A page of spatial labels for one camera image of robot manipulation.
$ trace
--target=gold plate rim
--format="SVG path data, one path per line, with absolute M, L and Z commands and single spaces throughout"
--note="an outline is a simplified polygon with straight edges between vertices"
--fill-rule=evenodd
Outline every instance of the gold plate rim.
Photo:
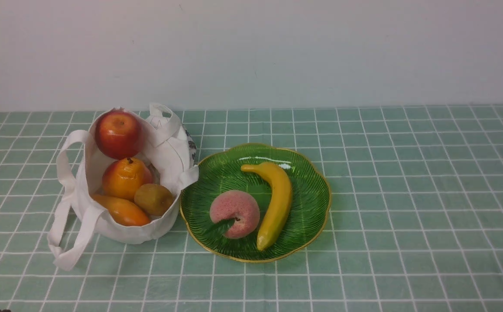
M 278 148 L 278 147 L 270 146 L 269 144 L 264 144 L 264 143 L 244 143 L 244 144 L 239 144 L 237 146 L 233 146 L 233 147 L 231 147 L 231 148 L 229 148 L 229 149 L 227 149 L 227 150 L 225 150 L 223 152 L 214 153 L 214 154 L 211 154 L 211 155 L 205 157 L 204 159 L 200 160 L 200 162 L 198 162 L 198 166 L 202 162 L 206 161 L 210 157 L 217 156 L 219 154 L 225 154 L 225 153 L 229 152 L 230 150 L 233 150 L 235 148 L 239 148 L 239 147 L 242 147 L 242 146 L 265 146 L 265 147 L 268 147 L 268 148 L 272 148 L 274 150 L 287 150 L 289 152 L 298 154 L 299 156 L 305 158 L 305 160 L 307 160 L 307 162 L 309 162 L 309 164 L 313 167 L 313 170 L 315 170 L 315 172 L 324 180 L 324 182 L 325 182 L 325 184 L 326 184 L 326 186 L 328 188 L 328 205 L 327 205 L 326 211 L 325 211 L 325 221 L 323 222 L 323 225 L 322 225 L 321 229 L 319 229 L 319 232 L 310 241 L 308 241 L 304 245 L 301 245 L 300 247 L 298 247 L 298 248 L 296 248 L 296 249 L 294 249 L 292 251 L 289 251 L 289 252 L 287 252 L 284 255 L 281 255 L 279 257 L 274 257 L 272 259 L 265 259 L 265 260 L 247 260 L 247 259 L 241 259 L 239 257 L 232 257 L 232 256 L 229 256 L 229 255 L 225 255 L 225 254 L 219 253 L 217 251 L 214 251 L 214 250 L 210 249 L 209 247 L 205 246 L 201 241 L 199 241 L 195 237 L 194 233 L 190 229 L 190 224 L 186 220 L 186 217 L 184 216 L 184 212 L 182 211 L 182 194 L 184 194 L 184 192 L 186 192 L 185 189 L 180 194 L 180 215 L 182 216 L 182 219 L 184 220 L 184 223 L 186 224 L 186 229 L 188 230 L 188 233 L 191 235 L 191 237 L 194 239 L 194 241 L 196 243 L 198 243 L 198 245 L 200 245 L 201 247 L 203 247 L 205 250 L 209 251 L 210 253 L 213 253 L 213 254 L 218 255 L 220 257 L 225 257 L 227 259 L 231 259 L 231 260 L 243 262 L 243 263 L 269 263 L 269 262 L 274 262 L 274 261 L 283 259 L 283 258 L 285 258 L 287 256 L 290 256 L 290 255 L 294 254 L 295 252 L 300 251 L 303 248 L 307 247 L 310 243 L 313 243 L 313 241 L 315 241 L 315 239 L 317 239 L 319 237 L 319 235 L 321 235 L 321 233 L 325 230 L 326 224 L 328 223 L 328 216 L 330 215 L 330 213 L 329 213 L 330 212 L 330 208 L 332 207 L 332 189 L 330 188 L 330 183 L 328 182 L 328 180 L 326 180 L 325 176 L 321 172 L 319 172 L 317 170 L 317 168 L 315 168 L 315 166 L 313 165 L 313 162 L 311 162 L 311 160 L 307 156 L 305 156 L 305 155 L 303 155 L 303 154 L 301 154 L 301 153 L 299 153 L 299 152 L 297 152 L 295 150 L 289 149 L 289 148 Z

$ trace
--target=white wall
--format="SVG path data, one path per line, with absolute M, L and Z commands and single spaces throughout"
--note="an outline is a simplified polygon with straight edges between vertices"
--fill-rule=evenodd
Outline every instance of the white wall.
M 503 0 L 0 0 L 0 111 L 503 103 Z

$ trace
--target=white grid line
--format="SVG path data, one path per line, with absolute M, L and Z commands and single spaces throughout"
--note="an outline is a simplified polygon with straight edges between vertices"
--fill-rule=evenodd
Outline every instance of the white grid line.
M 397 152 L 397 150 L 396 150 L 396 147 L 394 146 L 393 148 L 394 148 L 394 152 L 397 154 L 398 152 Z M 402 172 L 402 174 L 405 174 L 405 172 L 404 172 L 404 170 L 403 170 L 403 167 L 402 167 L 401 162 L 398 162 L 398 165 L 399 165 L 399 168 L 400 168 L 400 171 Z M 410 194 L 411 194 L 412 192 L 411 192 L 411 188 L 410 188 L 410 185 L 409 185 L 409 183 L 407 182 L 407 180 L 406 180 L 406 187 L 407 187 L 407 190 L 408 190 L 408 194 L 409 194 L 409 196 L 411 196 Z M 420 229 L 421 229 L 421 233 L 423 233 L 423 238 L 424 238 L 424 241 L 425 241 L 426 247 L 428 248 L 428 251 L 429 251 L 429 253 L 430 253 L 430 259 L 431 259 L 431 261 L 432 261 L 432 264 L 434 265 L 434 270 L 435 270 L 435 271 L 436 271 L 436 273 L 437 273 L 438 282 L 439 282 L 439 284 L 440 284 L 440 288 L 441 288 L 441 290 L 442 290 L 442 293 L 444 294 L 444 299 L 445 299 L 445 301 L 446 301 L 446 304 L 448 305 L 448 309 L 451 311 L 451 304 L 450 304 L 450 302 L 449 302 L 449 298 L 448 298 L 448 295 L 447 295 L 447 293 L 446 293 L 446 288 L 444 287 L 444 282 L 442 281 L 442 277 L 441 277 L 441 275 L 440 275 L 440 270 L 438 269 L 438 266 L 437 266 L 437 264 L 436 264 L 436 260 L 434 259 L 434 251 L 431 249 L 431 247 L 430 247 L 430 243 L 429 243 L 429 241 L 428 241 L 428 238 L 426 237 L 426 233 L 425 233 L 425 230 L 424 230 L 424 225 L 423 225 L 423 223 L 422 223 L 422 221 L 421 221 L 421 218 L 420 218 L 420 215 L 419 215 L 419 209 L 418 209 L 418 207 L 417 207 L 417 205 L 416 205 L 416 203 L 415 203 L 415 200 L 413 200 L 413 199 L 411 198 L 411 202 L 412 202 L 412 205 L 413 205 L 413 207 L 414 207 L 414 209 L 415 209 L 415 214 L 416 214 L 416 217 L 417 217 L 417 221 L 419 221 L 419 226 L 420 226 Z
M 443 142 L 442 141 L 442 138 L 440 136 L 440 134 L 437 133 L 437 136 L 438 136 L 438 140 L 440 140 L 440 142 Z M 448 158 L 450 158 L 450 155 L 448 153 L 448 151 L 446 149 L 444 149 L 444 152 L 446 153 L 446 156 Z M 434 189 L 438 189 L 437 186 L 436 186 L 436 182 L 434 181 L 434 178 L 433 177 L 430 177 L 430 180 L 432 181 L 432 184 L 434 186 Z M 463 184 L 461 184 L 461 189 L 463 191 L 465 191 L 464 187 L 463 187 Z M 440 204 L 442 205 L 442 207 L 445 207 L 444 205 L 444 200 L 442 200 L 442 197 L 441 195 L 438 193 L 438 199 L 440 201 Z M 451 229 L 453 229 L 453 224 L 451 222 L 451 219 L 450 219 L 450 216 L 448 215 L 448 211 L 446 209 L 444 209 L 444 214 L 446 216 L 446 219 L 451 227 Z M 454 239 L 455 239 L 455 243 L 457 243 L 458 246 L 461 246 L 461 242 L 459 241 L 458 237 L 457 237 L 457 234 L 455 233 L 455 231 L 451 231 L 452 235 L 454 236 Z M 477 281 L 475 280 L 475 278 L 473 277 L 473 271 L 471 270 L 471 266 L 469 265 L 469 261 L 467 261 L 467 256 L 465 256 L 465 250 L 463 249 L 459 249 L 459 251 L 461 252 L 461 256 L 463 257 L 463 261 L 465 262 L 465 266 L 467 267 L 467 271 L 469 271 L 470 275 L 471 275 L 471 281 L 473 282 L 473 285 L 475 286 L 475 290 L 477 291 L 477 296 L 479 296 L 480 299 L 483 298 L 483 296 L 481 295 L 480 293 L 480 289 L 479 289 L 479 286 L 477 285 Z M 487 311 L 487 306 L 485 304 L 483 304 L 483 309 L 485 311 Z
M 346 159 L 348 159 L 348 155 L 347 155 L 347 150 L 344 149 L 344 155 L 346 156 Z M 351 172 L 351 168 L 350 168 L 350 163 L 347 162 L 347 166 L 348 166 L 348 172 Z M 354 200 L 356 202 L 356 206 L 357 206 L 357 211 L 359 211 L 359 202 L 357 200 L 357 194 L 356 194 L 356 190 L 355 190 L 355 185 L 353 184 L 352 182 L 352 192 L 354 192 Z M 365 244 L 365 249 L 367 251 L 367 258 L 368 258 L 368 261 L 369 261 L 369 267 L 370 267 L 370 272 L 373 274 L 373 285 L 374 285 L 374 291 L 376 292 L 376 299 L 378 300 L 378 309 L 380 311 L 382 311 L 382 304 L 380 303 L 380 294 L 378 293 L 378 287 L 376 286 L 376 277 L 374 276 L 374 267 L 373 267 L 373 262 L 370 258 L 370 249 L 369 249 L 369 245 L 367 243 L 367 235 L 365 233 L 365 227 L 363 225 L 363 218 L 361 216 L 361 214 L 359 214 L 359 222 L 360 222 L 360 225 L 361 225 L 361 229 L 363 230 L 363 243 Z
M 20 133 L 22 132 L 22 130 L 24 130 L 24 127 L 25 127 L 25 126 L 26 126 L 26 123 L 24 123 L 24 126 L 22 126 L 22 128 L 21 128 L 21 130 L 20 130 Z M 9 154 L 9 152 L 10 152 L 10 149 L 9 149 L 9 150 L 5 153 L 5 155 L 3 156 L 3 160 L 1 160 L 1 164 L 0 164 L 0 166 L 2 165 L 3 161 L 5 160 L 5 158 L 6 158 L 6 157 L 7 157 L 7 155 Z M 18 172 L 18 174 L 17 174 L 17 178 L 18 178 L 18 176 L 20 176 L 20 174 L 21 174 L 21 172 L 22 172 L 22 169 L 24 168 L 24 166 L 25 166 L 25 165 L 26 165 L 26 163 L 24 163 L 24 165 L 22 166 L 22 168 L 21 168 L 21 169 L 20 169 L 20 171 Z M 16 182 L 14 182 L 14 183 L 10 186 L 9 190 L 7 191 L 7 195 L 5 195 L 3 202 L 0 204 L 0 209 L 1 209 L 1 207 L 3 207 L 3 204 L 4 204 L 5 200 L 7 199 L 7 196 L 10 194 L 10 191 L 14 188 L 14 184 L 16 184 Z M 39 183 L 38 183 L 38 186 L 36 187 L 36 189 L 34 190 L 34 194 L 36 193 L 36 191 L 37 191 L 38 187 L 39 187 Z M 15 229 L 14 229 L 14 231 L 13 231 L 13 234 L 11 234 L 11 235 L 10 235 L 10 237 L 8 238 L 7 243 L 5 244 L 5 247 L 4 247 L 4 249 L 3 249 L 3 250 L 7 250 L 7 248 L 8 248 L 8 245 L 9 245 L 10 241 L 12 241 L 12 238 L 14 237 L 14 233 L 16 233 L 16 232 L 18 231 L 18 227 L 20 226 L 20 223 L 22 222 L 23 217 L 24 217 L 24 215 L 21 215 L 21 217 L 20 217 L 20 219 L 19 219 L 19 221 L 18 221 L 18 223 L 17 223 L 17 225 L 16 225 L 16 227 L 15 227 Z M 3 259 L 3 253 L 0 253 L 0 261 L 1 261 L 1 259 Z

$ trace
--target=pink peach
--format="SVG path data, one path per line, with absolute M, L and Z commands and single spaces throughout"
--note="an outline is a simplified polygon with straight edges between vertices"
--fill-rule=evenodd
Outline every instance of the pink peach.
M 257 229 L 261 213 L 253 196 L 241 190 L 229 190 L 213 200 L 209 215 L 213 223 L 235 219 L 224 236 L 239 239 Z

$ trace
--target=fake fruit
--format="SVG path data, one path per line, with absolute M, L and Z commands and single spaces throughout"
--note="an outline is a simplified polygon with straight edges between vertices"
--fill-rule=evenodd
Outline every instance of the fake fruit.
M 271 185 L 273 195 L 267 213 L 257 233 L 257 249 L 263 251 L 278 239 L 289 215 L 292 203 L 292 184 L 283 168 L 273 162 L 259 165 L 244 164 L 243 172 L 253 172 Z
M 140 186 L 153 182 L 153 176 L 138 158 L 124 158 L 107 167 L 101 186 L 105 195 L 134 200 Z
M 91 198 L 105 207 L 115 222 L 125 227 L 141 227 L 151 222 L 146 213 L 131 201 L 99 194 L 93 194 Z
M 162 216 L 174 202 L 169 189 L 158 184 L 144 184 L 136 191 L 134 203 L 150 215 Z
M 213 223 L 235 219 L 234 224 L 224 233 L 224 236 L 238 239 L 257 229 L 261 214 L 253 196 L 241 190 L 229 190 L 213 200 L 209 215 Z
M 95 125 L 95 144 L 113 159 L 136 156 L 143 150 L 145 140 L 143 126 L 124 109 L 103 114 Z

